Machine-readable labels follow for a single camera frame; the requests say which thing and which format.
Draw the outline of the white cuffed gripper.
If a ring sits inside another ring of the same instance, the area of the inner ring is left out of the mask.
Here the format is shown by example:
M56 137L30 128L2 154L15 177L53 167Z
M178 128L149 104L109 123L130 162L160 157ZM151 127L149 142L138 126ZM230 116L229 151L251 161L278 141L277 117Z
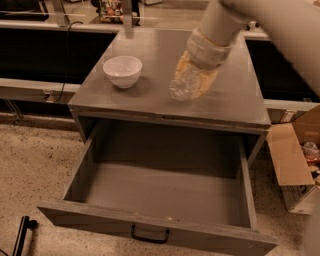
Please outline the white cuffed gripper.
M195 28L187 40L187 51L183 53L177 63L174 79L177 81L190 79L193 72L192 62L201 68L193 75L191 93L192 99L199 98L213 85L218 75L217 67L226 61L231 48L231 45L219 46L215 44L207 39L199 28Z

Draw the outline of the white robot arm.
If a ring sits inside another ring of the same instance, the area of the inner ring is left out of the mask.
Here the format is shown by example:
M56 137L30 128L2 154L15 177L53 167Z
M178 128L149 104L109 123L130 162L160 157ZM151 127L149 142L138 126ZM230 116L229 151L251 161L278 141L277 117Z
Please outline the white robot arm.
M213 85L234 41L257 22L310 89L320 95L320 10L304 0L210 0L179 59L171 96L191 100Z

